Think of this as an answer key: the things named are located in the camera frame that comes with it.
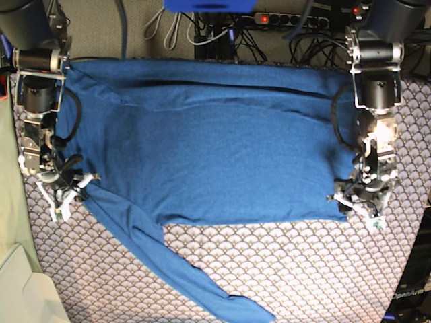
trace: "patterned tablecloth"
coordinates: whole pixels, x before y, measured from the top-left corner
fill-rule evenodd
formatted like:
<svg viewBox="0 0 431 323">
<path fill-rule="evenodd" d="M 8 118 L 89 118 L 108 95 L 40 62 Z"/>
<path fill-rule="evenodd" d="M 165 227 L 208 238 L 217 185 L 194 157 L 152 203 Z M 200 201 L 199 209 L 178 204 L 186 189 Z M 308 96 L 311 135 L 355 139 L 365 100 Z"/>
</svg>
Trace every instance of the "patterned tablecloth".
<svg viewBox="0 0 431 323">
<path fill-rule="evenodd" d="M 431 187 L 430 86 L 404 81 L 403 97 L 395 111 L 400 183 L 385 209 L 386 230 L 369 234 L 357 215 L 347 223 L 170 225 L 166 245 L 279 323 L 380 322 Z M 22 112 L 15 112 L 18 126 Z M 72 322 L 220 322 L 157 278 L 84 206 L 53 223 L 35 181 L 25 181 L 34 243 Z"/>
</svg>

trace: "shirt sleeve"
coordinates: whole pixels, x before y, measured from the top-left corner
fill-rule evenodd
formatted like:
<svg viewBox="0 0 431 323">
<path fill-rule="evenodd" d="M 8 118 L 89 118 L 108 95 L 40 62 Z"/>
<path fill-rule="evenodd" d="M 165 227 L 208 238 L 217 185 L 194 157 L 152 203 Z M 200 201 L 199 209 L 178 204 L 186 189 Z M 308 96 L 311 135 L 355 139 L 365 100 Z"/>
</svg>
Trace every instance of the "shirt sleeve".
<svg viewBox="0 0 431 323">
<path fill-rule="evenodd" d="M 162 227 L 136 204 L 95 184 L 87 187 L 88 210 L 148 269 L 217 318 L 231 323 L 266 323 L 273 314 L 243 296 L 228 295 L 201 269 L 165 247 Z"/>
</svg>

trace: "white cable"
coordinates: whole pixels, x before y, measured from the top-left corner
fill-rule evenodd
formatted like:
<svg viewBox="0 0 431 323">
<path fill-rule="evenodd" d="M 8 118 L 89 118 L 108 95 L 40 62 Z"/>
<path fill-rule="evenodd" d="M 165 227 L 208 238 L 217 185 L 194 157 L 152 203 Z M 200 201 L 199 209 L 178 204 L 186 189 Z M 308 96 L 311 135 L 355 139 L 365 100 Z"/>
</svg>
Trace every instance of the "white cable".
<svg viewBox="0 0 431 323">
<path fill-rule="evenodd" d="M 157 34 L 157 31 L 159 29 L 160 20 L 162 19 L 162 15 L 164 13 L 165 8 L 162 7 L 151 20 L 143 27 L 143 39 L 150 40 L 154 38 L 154 36 Z M 156 25 L 154 26 L 154 31 L 151 35 L 147 36 L 148 30 L 151 28 L 151 26 L 156 22 Z M 163 41 L 163 47 L 166 50 L 174 50 L 176 46 L 176 41 L 178 40 L 178 29 L 180 28 L 180 22 L 181 22 L 181 13 L 176 13 L 174 16 L 174 20 L 172 21 L 172 25 L 169 28 L 168 33 L 166 34 L 164 41 Z"/>
<path fill-rule="evenodd" d="M 163 41 L 163 46 L 166 50 L 174 50 L 176 46 L 176 41 L 178 40 L 178 29 L 180 28 L 181 13 L 177 12 L 172 21 L 172 25 L 169 28 L 168 33 Z"/>
<path fill-rule="evenodd" d="M 226 28 L 226 29 L 225 29 L 225 30 L 223 30 L 220 34 L 218 34 L 216 37 L 211 38 L 211 39 L 209 39 L 209 40 L 206 40 L 205 42 L 193 42 L 193 41 L 190 39 L 190 35 L 189 35 L 190 28 L 191 28 L 191 26 L 192 26 L 192 25 L 193 25 L 193 22 L 190 22 L 189 27 L 187 28 L 187 33 L 186 33 L 186 35 L 187 35 L 187 40 L 188 40 L 192 45 L 195 45 L 195 46 L 202 46 L 202 45 L 209 44 L 209 43 L 213 42 L 214 40 L 217 40 L 218 38 L 223 37 L 223 36 L 224 36 L 224 35 L 226 35 L 226 34 L 228 33 L 228 31 L 229 31 L 229 29 L 228 29 L 228 28 Z"/>
<path fill-rule="evenodd" d="M 157 33 L 157 30 L 159 29 L 159 23 L 160 23 L 160 18 L 162 18 L 162 14 L 163 14 L 163 11 L 164 11 L 164 7 L 162 7 L 155 15 L 154 15 L 154 17 L 153 18 L 151 18 L 151 20 L 143 27 L 143 39 L 145 39 L 145 40 L 150 40 L 150 39 L 152 39 L 155 35 L 156 35 L 156 33 Z M 154 27 L 154 32 L 151 34 L 151 35 L 149 35 L 149 36 L 146 36 L 147 35 L 147 31 L 148 31 L 148 29 L 152 26 L 152 24 L 154 23 L 154 20 L 157 20 L 156 21 L 156 27 Z"/>
</svg>

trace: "power strip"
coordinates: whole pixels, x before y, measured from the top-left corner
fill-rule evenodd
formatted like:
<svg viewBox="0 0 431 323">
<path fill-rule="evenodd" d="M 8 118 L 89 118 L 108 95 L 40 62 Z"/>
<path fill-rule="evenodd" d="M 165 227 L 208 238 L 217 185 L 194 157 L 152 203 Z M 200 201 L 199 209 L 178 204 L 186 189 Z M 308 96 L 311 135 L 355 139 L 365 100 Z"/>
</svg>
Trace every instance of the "power strip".
<svg viewBox="0 0 431 323">
<path fill-rule="evenodd" d="M 286 26 L 293 27 L 301 19 L 300 15 L 289 15 L 286 13 L 257 12 L 254 14 L 256 25 Z M 304 24 L 304 28 L 318 28 L 320 30 L 329 29 L 329 19 L 323 17 L 309 16 Z"/>
</svg>

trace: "blue long-sleeve shirt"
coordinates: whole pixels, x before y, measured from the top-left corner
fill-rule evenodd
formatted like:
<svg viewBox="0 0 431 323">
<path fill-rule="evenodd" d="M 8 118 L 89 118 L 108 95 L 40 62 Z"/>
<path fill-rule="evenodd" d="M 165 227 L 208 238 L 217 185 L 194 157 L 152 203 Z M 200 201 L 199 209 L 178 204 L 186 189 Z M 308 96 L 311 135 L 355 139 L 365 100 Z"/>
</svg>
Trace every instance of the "blue long-sleeve shirt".
<svg viewBox="0 0 431 323">
<path fill-rule="evenodd" d="M 345 221 L 326 196 L 352 169 L 353 155 L 329 121 L 331 98 L 349 81 L 285 67 L 79 63 L 67 86 L 84 111 L 65 155 L 82 154 L 84 171 L 100 174 L 87 187 L 86 207 L 157 276 L 220 319 L 270 322 L 273 314 L 228 295 L 165 247 L 162 226 Z M 346 94 L 343 129 L 354 124 L 354 110 Z M 60 135 L 74 118 L 65 97 Z"/>
</svg>

